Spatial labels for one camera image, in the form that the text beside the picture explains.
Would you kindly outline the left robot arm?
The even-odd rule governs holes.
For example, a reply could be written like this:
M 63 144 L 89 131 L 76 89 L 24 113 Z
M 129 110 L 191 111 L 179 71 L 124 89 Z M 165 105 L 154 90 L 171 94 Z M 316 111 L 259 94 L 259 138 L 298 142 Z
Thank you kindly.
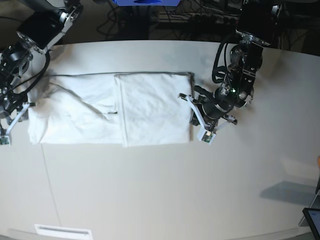
M 263 63 L 264 47 L 273 42 L 282 4 L 281 0 L 243 3 L 237 26 L 221 41 L 213 63 L 211 78 L 219 88 L 214 92 L 199 85 L 193 88 L 199 96 L 191 99 L 191 125 L 213 131 L 219 119 L 237 124 L 229 113 L 253 100 L 256 73 Z

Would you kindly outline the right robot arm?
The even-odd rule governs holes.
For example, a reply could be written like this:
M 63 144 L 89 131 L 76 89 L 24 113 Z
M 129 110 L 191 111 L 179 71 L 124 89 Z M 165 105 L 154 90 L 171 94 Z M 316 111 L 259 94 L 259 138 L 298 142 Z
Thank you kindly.
M 50 49 L 67 33 L 83 11 L 79 0 L 23 0 L 33 14 L 17 28 L 19 40 L 0 56 L 0 117 L 13 122 L 11 114 L 22 112 L 28 92 L 41 80 L 51 61 Z M 45 56 L 45 63 L 26 90 L 16 93 L 18 80 L 28 70 L 33 53 Z

